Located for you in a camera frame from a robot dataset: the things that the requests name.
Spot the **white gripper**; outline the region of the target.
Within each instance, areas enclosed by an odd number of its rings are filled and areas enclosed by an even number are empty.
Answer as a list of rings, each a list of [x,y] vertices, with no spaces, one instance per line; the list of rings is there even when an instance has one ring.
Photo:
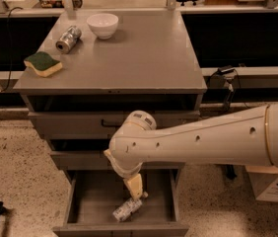
[[[117,160],[112,156],[109,149],[104,151],[104,156],[110,162],[111,167],[118,176],[124,179],[123,182],[129,190],[130,195],[134,200],[139,199],[143,195],[143,182],[142,176],[138,174],[141,170],[141,163],[129,163]]]

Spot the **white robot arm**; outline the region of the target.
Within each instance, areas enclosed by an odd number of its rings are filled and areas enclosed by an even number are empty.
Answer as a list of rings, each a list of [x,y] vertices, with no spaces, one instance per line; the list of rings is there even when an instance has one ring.
[[[149,162],[278,168],[278,104],[164,129],[151,115],[135,111],[104,155],[135,200],[143,195],[140,170]]]

